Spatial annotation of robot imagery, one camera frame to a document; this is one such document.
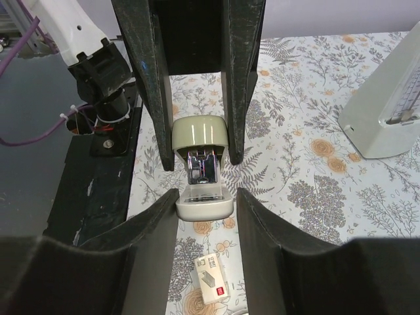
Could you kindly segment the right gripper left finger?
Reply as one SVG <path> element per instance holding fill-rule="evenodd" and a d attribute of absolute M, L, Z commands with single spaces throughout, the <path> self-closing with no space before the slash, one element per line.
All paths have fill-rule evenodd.
<path fill-rule="evenodd" d="M 164 314 L 178 198 L 170 189 L 79 247 L 46 236 L 1 238 L 1 313 Z"/>

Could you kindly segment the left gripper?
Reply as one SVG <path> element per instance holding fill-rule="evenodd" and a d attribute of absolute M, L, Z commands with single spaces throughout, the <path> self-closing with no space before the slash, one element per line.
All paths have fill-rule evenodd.
<path fill-rule="evenodd" d="M 266 2 L 112 1 L 112 6 L 163 169 L 175 167 L 169 75 L 220 71 L 230 162 L 241 164 Z"/>

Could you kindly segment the white staple box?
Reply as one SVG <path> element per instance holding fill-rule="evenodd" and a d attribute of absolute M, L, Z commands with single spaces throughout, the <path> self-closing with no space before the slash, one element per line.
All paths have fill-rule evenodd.
<path fill-rule="evenodd" d="M 195 259 L 194 265 L 205 305 L 222 301 L 230 296 L 223 267 L 215 253 Z"/>

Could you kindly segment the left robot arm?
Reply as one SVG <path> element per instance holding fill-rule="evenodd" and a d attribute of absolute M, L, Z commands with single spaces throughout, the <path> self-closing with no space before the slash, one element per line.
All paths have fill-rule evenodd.
<path fill-rule="evenodd" d="M 243 161 L 245 120 L 257 83 L 264 1 L 114 1 L 126 53 L 77 1 L 29 1 L 52 36 L 81 100 L 99 121 L 93 154 L 122 156 L 140 120 L 124 90 L 134 85 L 152 118 L 163 168 L 174 168 L 176 127 L 169 79 L 221 74 L 230 162 Z"/>

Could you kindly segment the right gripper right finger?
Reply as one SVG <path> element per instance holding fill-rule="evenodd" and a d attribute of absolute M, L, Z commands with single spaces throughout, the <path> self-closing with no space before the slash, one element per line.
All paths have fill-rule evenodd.
<path fill-rule="evenodd" d="M 418 314 L 419 240 L 355 238 L 334 245 L 236 196 L 250 314 Z"/>

